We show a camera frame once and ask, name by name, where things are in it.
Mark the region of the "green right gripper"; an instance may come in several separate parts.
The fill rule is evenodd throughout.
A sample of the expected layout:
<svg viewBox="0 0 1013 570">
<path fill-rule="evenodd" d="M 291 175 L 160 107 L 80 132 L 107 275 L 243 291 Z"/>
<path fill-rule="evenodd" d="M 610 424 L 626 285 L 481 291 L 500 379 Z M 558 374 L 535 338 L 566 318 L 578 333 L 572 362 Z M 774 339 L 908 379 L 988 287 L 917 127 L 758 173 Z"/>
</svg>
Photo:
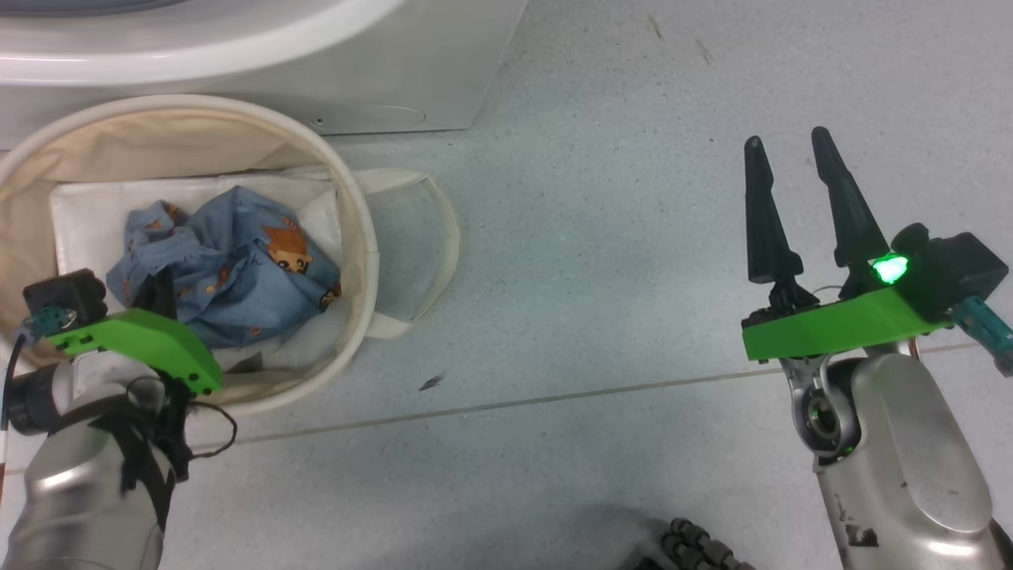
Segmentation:
<svg viewBox="0 0 1013 570">
<path fill-rule="evenodd" d="M 836 239 L 833 260 L 837 267 L 848 271 L 842 289 L 877 291 L 745 327 L 742 342 L 746 357 L 750 361 L 803 359 L 883 345 L 952 327 L 951 320 L 923 320 L 897 288 L 884 288 L 886 284 L 871 263 L 889 253 L 890 248 L 871 209 L 826 127 L 814 127 L 811 144 L 815 169 L 831 205 Z M 803 264 L 801 257 L 789 248 L 773 198 L 773 172 L 757 135 L 746 140 L 744 166 L 749 281 L 766 284 L 795 280 L 803 274 Z"/>
</svg>

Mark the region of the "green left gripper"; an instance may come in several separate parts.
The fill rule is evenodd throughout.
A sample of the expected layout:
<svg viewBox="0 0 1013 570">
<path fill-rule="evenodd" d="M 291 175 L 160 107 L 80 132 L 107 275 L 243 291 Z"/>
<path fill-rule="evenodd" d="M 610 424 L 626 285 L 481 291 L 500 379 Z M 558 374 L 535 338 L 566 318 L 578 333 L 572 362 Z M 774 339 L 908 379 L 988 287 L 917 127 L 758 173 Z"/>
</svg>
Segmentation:
<svg viewBox="0 0 1013 570">
<path fill-rule="evenodd" d="M 221 367 L 194 332 L 176 319 L 173 270 L 165 267 L 142 281 L 142 308 L 63 329 L 47 339 L 67 355 L 102 349 L 181 380 L 193 394 L 218 392 L 223 386 Z"/>
</svg>

